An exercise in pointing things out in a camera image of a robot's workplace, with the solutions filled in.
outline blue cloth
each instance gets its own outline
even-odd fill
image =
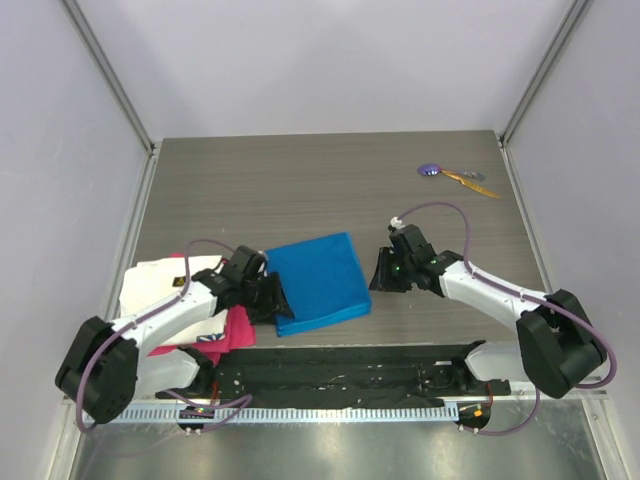
[[[307,332],[371,312],[371,296],[348,233],[267,250],[295,315],[277,316],[279,337]]]

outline folded cloth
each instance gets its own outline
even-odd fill
[[[191,273],[214,268],[222,257],[208,255],[189,257]],[[184,285],[184,258],[163,258],[152,262],[139,262],[124,274],[120,292],[120,316],[128,317],[182,289]],[[225,335],[227,311],[208,318],[174,335],[162,345],[183,345],[199,341],[220,340]]]
[[[227,314],[227,326],[224,331],[224,338],[213,342],[201,341],[192,343],[191,346],[205,353],[213,360],[213,363],[220,361],[220,355],[229,353],[236,348],[251,347],[256,344],[256,331],[249,322],[247,311],[244,307],[233,307]],[[163,355],[175,349],[177,345],[162,346],[153,350],[149,355]]]
[[[348,233],[267,250],[295,318],[277,316],[278,336],[293,335],[371,312],[371,297]]]

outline pink cloth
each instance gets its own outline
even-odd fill
[[[182,257],[181,253],[173,253],[172,258]],[[233,307],[227,313],[227,324],[224,327],[224,338],[213,342],[196,342],[191,346],[206,354],[213,363],[220,361],[223,353],[243,347],[252,347],[256,344],[256,329],[251,326],[247,311],[244,307]],[[179,345],[162,346],[154,349],[149,356],[164,355],[175,350]]]

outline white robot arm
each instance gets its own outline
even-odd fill
[[[177,389],[188,395],[210,395],[213,362],[193,347],[165,354],[149,353],[185,328],[236,305],[247,308],[253,323],[273,322],[274,315],[293,317],[277,273],[265,273],[263,254],[240,246],[220,273],[202,270],[185,291],[149,306],[136,315],[107,323],[90,318],[80,327],[58,374],[56,385],[76,400],[89,359],[106,340],[136,318],[151,318],[124,332],[91,371],[84,390],[84,410],[97,423],[117,417],[134,398]],[[169,308],[162,308],[174,302]]]
[[[465,263],[457,253],[436,254],[415,225],[392,221],[389,229],[392,246],[379,251],[371,290],[402,293],[416,285],[466,303],[517,333],[518,342],[482,343],[467,355],[466,366],[477,380],[531,381],[561,398],[607,359],[593,335],[549,308],[560,307],[590,325],[571,293],[527,290]]]

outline enclosure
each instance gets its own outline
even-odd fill
[[[637,478],[639,15],[631,0],[5,2],[6,478]],[[500,199],[424,163],[482,172]],[[369,280],[389,219],[425,201],[466,212],[474,264],[576,294],[616,352],[611,385],[543,396],[505,437],[426,408],[238,417],[187,438],[157,399],[79,433],[54,377],[84,320],[117,317],[130,266],[194,238],[268,250],[348,231]],[[462,250],[454,213],[413,215],[438,251]],[[417,289],[371,297],[369,315],[308,333],[260,325],[257,348],[514,338]],[[534,398],[512,382],[490,428]]]

